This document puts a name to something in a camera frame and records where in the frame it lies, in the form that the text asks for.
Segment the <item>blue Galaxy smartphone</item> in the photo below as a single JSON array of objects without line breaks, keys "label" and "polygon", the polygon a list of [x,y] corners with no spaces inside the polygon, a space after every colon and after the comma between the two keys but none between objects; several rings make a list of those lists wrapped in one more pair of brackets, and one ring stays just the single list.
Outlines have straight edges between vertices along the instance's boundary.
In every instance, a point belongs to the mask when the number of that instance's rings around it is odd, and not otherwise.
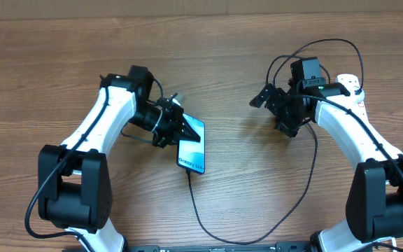
[{"label": "blue Galaxy smartphone", "polygon": [[188,125],[200,136],[200,142],[182,140],[178,143],[176,164],[197,174],[205,172],[205,124],[191,115],[183,114]]}]

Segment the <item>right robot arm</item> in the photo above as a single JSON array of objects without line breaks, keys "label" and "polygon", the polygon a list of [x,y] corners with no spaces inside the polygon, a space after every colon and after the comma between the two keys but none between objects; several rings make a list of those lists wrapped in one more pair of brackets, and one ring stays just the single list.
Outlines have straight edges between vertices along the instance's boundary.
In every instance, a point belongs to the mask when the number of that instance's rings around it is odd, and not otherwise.
[{"label": "right robot arm", "polygon": [[250,105],[268,109],[276,129],[289,137],[302,125],[316,123],[336,141],[354,171],[345,219],[311,235],[305,250],[396,250],[387,241],[403,237],[403,152],[370,124],[356,76],[342,74],[332,82],[315,57],[298,57],[290,69],[288,91],[266,83]]}]

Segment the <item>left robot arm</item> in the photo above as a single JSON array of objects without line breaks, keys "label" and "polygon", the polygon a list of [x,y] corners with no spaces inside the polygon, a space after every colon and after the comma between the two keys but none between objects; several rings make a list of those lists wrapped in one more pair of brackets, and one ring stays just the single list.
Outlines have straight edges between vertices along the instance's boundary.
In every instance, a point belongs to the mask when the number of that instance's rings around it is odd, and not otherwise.
[{"label": "left robot arm", "polygon": [[152,146],[177,147],[176,164],[205,172],[205,124],[188,115],[176,95],[149,99],[154,75],[133,65],[126,76],[101,77],[97,100],[76,131],[38,155],[38,190],[31,201],[56,237],[74,236],[84,251],[128,251],[128,241],[111,219],[113,194],[108,156],[123,128],[151,132]]}]

